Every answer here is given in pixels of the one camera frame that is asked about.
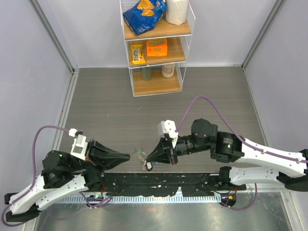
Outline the white printed cup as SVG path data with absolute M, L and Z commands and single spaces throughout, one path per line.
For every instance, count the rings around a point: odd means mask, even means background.
M 166 78 L 170 78 L 174 75 L 175 64 L 162 65 L 162 75 Z

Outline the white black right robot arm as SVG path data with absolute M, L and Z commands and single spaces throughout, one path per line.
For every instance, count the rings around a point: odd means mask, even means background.
M 253 167 L 221 167 L 218 185 L 230 189 L 233 185 L 261 183 L 283 185 L 295 192 L 308 190 L 308 151 L 287 152 L 270 148 L 233 133 L 218 130 L 205 119 L 191 125 L 191 134 L 179 136 L 175 122 L 162 121 L 158 125 L 160 141 L 145 158 L 148 171 L 153 162 L 175 165 L 178 157 L 204 151 L 221 163 L 248 163 Z

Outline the blue chips bag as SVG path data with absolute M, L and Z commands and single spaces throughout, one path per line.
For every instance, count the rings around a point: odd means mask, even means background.
M 165 0 L 140 0 L 125 11 L 123 16 L 130 29 L 138 36 L 153 30 L 166 10 Z

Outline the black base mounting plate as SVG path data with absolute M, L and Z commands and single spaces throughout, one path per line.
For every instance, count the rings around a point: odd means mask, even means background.
M 112 196 L 208 196 L 219 191 L 246 190 L 223 181 L 218 173 L 105 173 L 99 190 Z

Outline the yellow candy bag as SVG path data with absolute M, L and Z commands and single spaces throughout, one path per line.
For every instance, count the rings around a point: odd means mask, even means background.
M 134 44 L 131 45 L 131 52 L 132 52 L 132 64 L 144 64 L 145 58 L 143 54 L 143 45 L 142 44 Z

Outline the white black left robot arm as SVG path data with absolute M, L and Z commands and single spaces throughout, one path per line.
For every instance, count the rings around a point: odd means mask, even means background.
M 129 159 L 129 154 L 109 149 L 95 140 L 75 140 L 69 153 L 48 152 L 42 161 L 43 170 L 34 184 L 19 193 L 4 196 L 9 206 L 6 221 L 27 222 L 69 195 L 102 189 L 105 171 Z

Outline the orange candy box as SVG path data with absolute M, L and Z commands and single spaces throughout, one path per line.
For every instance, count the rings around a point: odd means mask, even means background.
M 167 39 L 157 38 L 149 39 L 146 43 L 147 56 L 148 57 L 161 57 L 167 56 Z

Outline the metal key organizer with rings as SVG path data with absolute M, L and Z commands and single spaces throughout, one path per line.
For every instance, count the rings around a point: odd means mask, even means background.
M 139 158 L 140 163 L 142 164 L 142 166 L 145 166 L 146 163 L 146 153 L 141 149 L 142 154 L 136 154 L 136 150 L 135 150 L 135 155 Z

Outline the white paper towel roll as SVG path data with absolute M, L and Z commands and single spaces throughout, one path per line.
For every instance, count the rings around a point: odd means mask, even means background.
M 173 25 L 181 25 L 186 21 L 188 0 L 166 0 L 166 21 Z

